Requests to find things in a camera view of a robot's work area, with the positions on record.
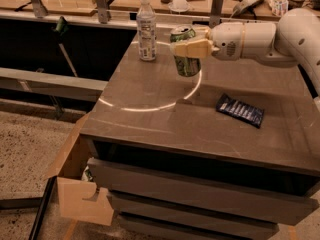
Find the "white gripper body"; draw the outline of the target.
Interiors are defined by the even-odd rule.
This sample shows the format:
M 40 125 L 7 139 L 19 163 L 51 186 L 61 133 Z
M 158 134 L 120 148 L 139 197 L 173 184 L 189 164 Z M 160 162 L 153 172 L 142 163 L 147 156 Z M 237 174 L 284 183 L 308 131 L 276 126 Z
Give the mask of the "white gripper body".
M 238 60 L 241 55 L 244 24 L 221 23 L 211 30 L 212 56 L 219 60 Z

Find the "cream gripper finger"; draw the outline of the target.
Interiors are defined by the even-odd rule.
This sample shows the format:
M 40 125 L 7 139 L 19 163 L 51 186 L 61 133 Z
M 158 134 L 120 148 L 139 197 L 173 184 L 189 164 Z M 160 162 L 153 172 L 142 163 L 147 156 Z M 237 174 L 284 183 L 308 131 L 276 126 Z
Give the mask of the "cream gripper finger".
M 209 39 L 188 39 L 170 44 L 170 50 L 173 55 L 186 58 L 206 58 L 214 52 L 218 52 L 219 48 L 213 45 Z
M 210 38 L 211 28 L 209 26 L 196 25 L 193 27 L 193 30 L 198 38 Z

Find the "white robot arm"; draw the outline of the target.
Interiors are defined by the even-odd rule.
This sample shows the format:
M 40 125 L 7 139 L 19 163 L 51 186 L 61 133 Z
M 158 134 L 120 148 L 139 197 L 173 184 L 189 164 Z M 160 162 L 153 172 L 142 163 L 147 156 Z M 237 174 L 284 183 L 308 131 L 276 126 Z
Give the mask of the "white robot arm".
M 301 65 L 320 96 L 320 19 L 307 9 L 292 9 L 276 23 L 229 21 L 198 27 L 195 37 L 173 42 L 170 50 L 187 58 L 252 59 L 276 68 Z

